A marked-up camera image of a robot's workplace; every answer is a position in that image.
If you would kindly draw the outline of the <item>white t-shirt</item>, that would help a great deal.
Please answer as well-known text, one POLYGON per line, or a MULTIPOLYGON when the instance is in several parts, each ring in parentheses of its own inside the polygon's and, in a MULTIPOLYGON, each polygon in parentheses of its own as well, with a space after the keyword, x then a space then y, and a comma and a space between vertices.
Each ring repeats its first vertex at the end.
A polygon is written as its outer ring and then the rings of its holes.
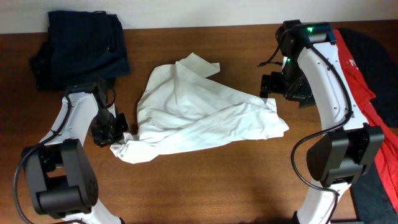
POLYGON ((155 67, 137 104, 137 134, 124 133, 111 145, 112 153, 137 164, 234 141, 281 138, 289 127, 275 99, 209 79, 218 72, 218 63, 196 54, 155 67))

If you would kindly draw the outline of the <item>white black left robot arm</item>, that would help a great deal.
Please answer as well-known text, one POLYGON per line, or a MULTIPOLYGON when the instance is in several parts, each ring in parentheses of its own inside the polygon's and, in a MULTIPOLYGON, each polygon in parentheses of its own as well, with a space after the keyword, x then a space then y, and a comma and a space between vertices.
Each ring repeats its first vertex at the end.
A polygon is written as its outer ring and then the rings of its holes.
POLYGON ((56 223, 123 223, 100 201, 95 172, 84 151, 86 135, 105 147, 129 130, 126 117, 108 103, 108 88, 100 83, 69 86, 62 108, 48 134, 21 154, 14 174, 13 197, 20 217, 17 181, 24 172, 34 210, 56 223))

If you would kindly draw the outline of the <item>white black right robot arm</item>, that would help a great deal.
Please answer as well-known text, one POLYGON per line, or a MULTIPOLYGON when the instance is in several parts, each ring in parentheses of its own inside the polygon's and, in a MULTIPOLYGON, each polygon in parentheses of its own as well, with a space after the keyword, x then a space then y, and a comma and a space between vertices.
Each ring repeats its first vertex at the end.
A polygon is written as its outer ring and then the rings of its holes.
POLYGON ((260 96, 281 94, 301 108, 316 106, 322 128, 307 151, 311 179, 294 223, 330 223, 341 196, 366 175, 384 142, 356 103, 340 65, 336 37, 327 22, 284 21, 276 30, 281 70, 264 75, 260 96))

